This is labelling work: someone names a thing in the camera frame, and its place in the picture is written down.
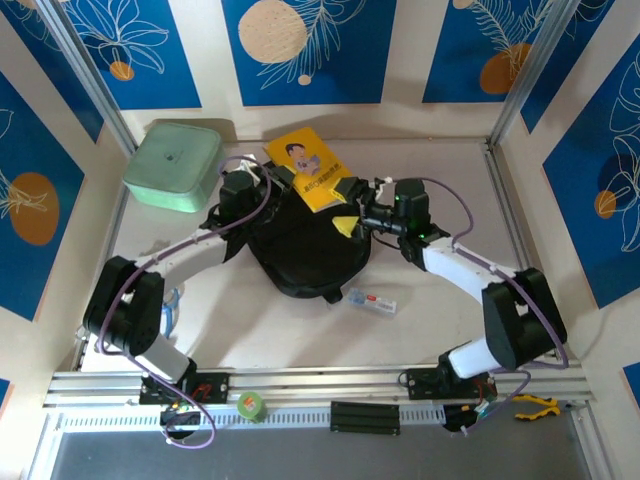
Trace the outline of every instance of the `black backpack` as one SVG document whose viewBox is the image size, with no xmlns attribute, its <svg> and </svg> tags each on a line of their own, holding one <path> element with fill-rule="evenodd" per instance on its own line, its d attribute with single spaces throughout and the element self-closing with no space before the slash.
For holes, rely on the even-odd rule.
<svg viewBox="0 0 640 480">
<path fill-rule="evenodd" d="M 341 204 L 312 213 L 294 191 L 281 199 L 274 217 L 248 239 L 249 248 L 275 286 L 294 298 L 342 299 L 340 287 L 369 261 L 371 237 L 351 240 L 336 230 L 333 217 L 358 216 Z"/>
</svg>

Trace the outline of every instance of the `white table surface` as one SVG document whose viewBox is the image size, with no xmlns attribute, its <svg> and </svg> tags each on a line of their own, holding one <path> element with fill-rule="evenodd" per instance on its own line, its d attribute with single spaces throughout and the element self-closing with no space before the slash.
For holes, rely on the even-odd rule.
<svg viewBox="0 0 640 480">
<path fill-rule="evenodd" d="M 334 141 L 330 148 L 363 178 L 430 176 L 455 188 L 471 206 L 475 230 L 462 243 L 507 266 L 516 257 L 482 155 L 475 142 L 427 140 Z M 262 144 L 228 145 L 232 154 L 266 160 Z M 462 208 L 440 187 L 427 185 L 435 223 L 451 233 L 466 226 Z M 392 202 L 392 189 L 385 199 Z M 217 202 L 217 191 L 210 205 Z M 115 254 L 136 258 L 190 235 L 206 210 L 185 214 L 140 204 L 129 197 Z M 358 287 L 398 302 L 387 317 L 342 301 L 299 300 L 271 284 L 248 247 L 230 262 L 200 272 L 183 286 L 177 348 L 201 368 L 365 366 L 429 362 L 483 334 L 480 305 L 457 287 L 407 263 L 377 243 L 367 267 L 343 288 Z M 82 371 L 134 370 L 122 358 L 87 348 Z"/>
</svg>

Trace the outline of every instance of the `small box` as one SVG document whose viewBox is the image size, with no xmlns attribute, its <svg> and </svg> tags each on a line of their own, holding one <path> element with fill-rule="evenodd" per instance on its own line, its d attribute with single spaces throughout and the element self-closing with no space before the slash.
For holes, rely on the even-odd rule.
<svg viewBox="0 0 640 480">
<path fill-rule="evenodd" d="M 124 183 L 142 203 L 197 212 L 213 193 L 223 159 L 218 132 L 162 123 L 149 130 L 131 158 Z"/>
</svg>

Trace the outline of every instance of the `book cover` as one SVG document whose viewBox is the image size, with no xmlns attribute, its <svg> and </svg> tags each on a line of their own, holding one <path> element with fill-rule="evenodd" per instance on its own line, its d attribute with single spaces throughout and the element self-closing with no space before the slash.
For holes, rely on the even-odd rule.
<svg viewBox="0 0 640 480">
<path fill-rule="evenodd" d="M 309 127 L 276 138 L 266 150 L 273 163 L 296 171 L 293 187 L 314 213 L 336 203 L 330 189 L 338 179 L 352 176 Z"/>
</svg>

